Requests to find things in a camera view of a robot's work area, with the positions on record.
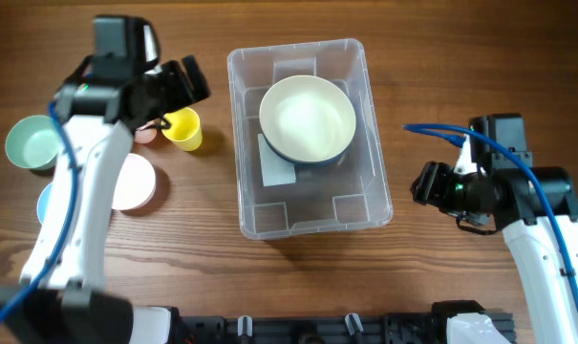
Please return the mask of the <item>blue plate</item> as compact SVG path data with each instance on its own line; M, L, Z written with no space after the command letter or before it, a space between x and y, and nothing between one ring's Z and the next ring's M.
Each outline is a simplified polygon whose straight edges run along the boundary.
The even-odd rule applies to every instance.
M322 161L302 161L302 160L297 160L294 159L292 157L289 157L283 153L281 153L277 148L275 148L268 140L268 138L263 135L263 139L264 142L268 145L268 147L270 148L270 150L275 153L277 156L279 156L281 159L294 163L294 164L298 164L298 165L305 165L305 166L324 166L324 165L329 165L332 163L336 163L339 162L341 159L343 159L343 157L345 156L345 154L348 152L348 150L351 148L352 143L349 144L349 146L344 149L342 152L340 152L338 155L335 155L331 158L322 160Z

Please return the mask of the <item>cream plate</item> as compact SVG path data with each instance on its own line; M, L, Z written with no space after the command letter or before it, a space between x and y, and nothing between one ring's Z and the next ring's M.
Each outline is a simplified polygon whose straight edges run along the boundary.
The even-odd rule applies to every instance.
M271 86L261 101L259 122L275 148L302 161L338 155L356 132L349 98L338 86L313 75L289 76Z

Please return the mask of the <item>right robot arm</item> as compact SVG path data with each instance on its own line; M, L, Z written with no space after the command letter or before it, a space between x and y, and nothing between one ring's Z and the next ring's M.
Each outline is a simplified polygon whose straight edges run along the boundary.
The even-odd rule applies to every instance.
M568 172L534 166L519 114L404 128L460 149L455 165L424 165L411 186L414 201L470 233L487 236L493 222L518 269L537 341L578 343L578 198Z

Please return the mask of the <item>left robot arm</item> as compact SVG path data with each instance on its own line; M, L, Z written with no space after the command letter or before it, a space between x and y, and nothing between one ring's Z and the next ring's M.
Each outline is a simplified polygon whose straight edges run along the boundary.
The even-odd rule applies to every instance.
M0 288L0 327L23 343L183 343L174 307L137 307L104 289L104 248L120 170L139 129L209 97L194 56L161 62L152 24L95 18L95 50L49 103L62 148L44 223L17 285Z

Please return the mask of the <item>yellow cup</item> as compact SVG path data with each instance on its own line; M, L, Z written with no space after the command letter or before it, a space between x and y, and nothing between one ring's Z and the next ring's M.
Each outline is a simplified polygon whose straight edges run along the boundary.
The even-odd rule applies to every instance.
M199 115L194 110L185 107L166 114L164 118L171 124L168 129L161 130L167 139L186 152L195 151L200 147L203 142L203 131Z

